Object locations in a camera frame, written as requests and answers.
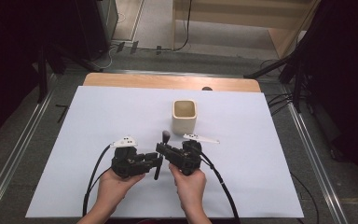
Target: person's right hand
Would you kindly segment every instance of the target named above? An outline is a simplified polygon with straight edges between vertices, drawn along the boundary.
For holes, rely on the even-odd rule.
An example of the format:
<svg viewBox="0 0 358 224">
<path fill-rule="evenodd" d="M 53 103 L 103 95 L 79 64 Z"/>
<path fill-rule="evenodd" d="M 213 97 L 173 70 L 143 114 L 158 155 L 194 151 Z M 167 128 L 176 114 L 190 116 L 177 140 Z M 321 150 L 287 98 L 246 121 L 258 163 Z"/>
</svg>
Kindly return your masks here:
<svg viewBox="0 0 358 224">
<path fill-rule="evenodd" d="M 191 175 L 183 175 L 175 165 L 169 164 L 169 167 L 188 222 L 211 223 L 209 218 L 206 217 L 202 206 L 202 196 L 206 184 L 205 173 L 197 169 Z"/>
</svg>

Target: gray carpet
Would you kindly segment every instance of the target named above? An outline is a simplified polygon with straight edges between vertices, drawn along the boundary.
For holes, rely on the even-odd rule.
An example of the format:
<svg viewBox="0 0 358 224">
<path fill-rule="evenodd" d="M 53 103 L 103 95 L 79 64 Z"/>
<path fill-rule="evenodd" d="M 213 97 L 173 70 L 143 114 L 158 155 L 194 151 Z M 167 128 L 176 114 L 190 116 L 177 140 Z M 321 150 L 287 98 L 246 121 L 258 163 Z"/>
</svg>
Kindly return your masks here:
<svg viewBox="0 0 358 224">
<path fill-rule="evenodd" d="M 113 65 L 104 72 L 116 70 L 141 70 L 160 72 L 182 72 L 213 74 L 220 77 L 241 77 L 257 71 L 262 61 L 244 58 L 206 56 L 197 54 L 169 53 L 156 55 L 155 52 L 138 50 L 130 54 L 128 49 L 120 53 L 112 53 Z M 97 64 L 108 63 L 109 58 L 102 58 Z M 58 80 L 55 92 L 52 94 L 48 108 L 36 129 L 21 163 L 14 174 L 7 191 L 0 202 L 0 223 L 76 223 L 77 218 L 25 218 L 26 211 L 34 195 L 43 169 L 53 148 L 55 139 L 60 131 L 62 108 L 55 105 L 69 105 L 76 92 L 82 85 L 88 72 L 77 64 L 68 63 L 68 68 Z M 282 93 L 281 85 L 277 82 L 279 71 L 273 71 L 268 76 L 259 79 L 262 91 L 266 94 Z M 0 170 L 16 144 L 26 121 L 31 116 L 37 99 L 37 88 L 24 99 L 19 109 L 9 118 L 0 131 Z M 328 144 L 319 130 L 316 120 L 306 110 L 304 118 L 318 148 L 324 165 L 335 184 L 340 198 L 358 198 L 358 168 L 352 163 L 341 163 L 329 156 Z M 315 198 L 320 213 L 320 223 L 334 223 L 324 200 L 310 161 L 298 135 L 289 109 L 286 107 L 273 116 L 280 137 L 284 155 L 290 171 L 295 174 L 310 190 Z M 306 190 L 294 179 L 296 191 L 300 199 L 305 218 L 304 223 L 316 223 L 316 210 Z M 343 207 L 350 223 L 358 223 L 358 203 L 344 203 Z M 299 223 L 293 218 L 245 218 L 242 223 Z"/>
</svg>

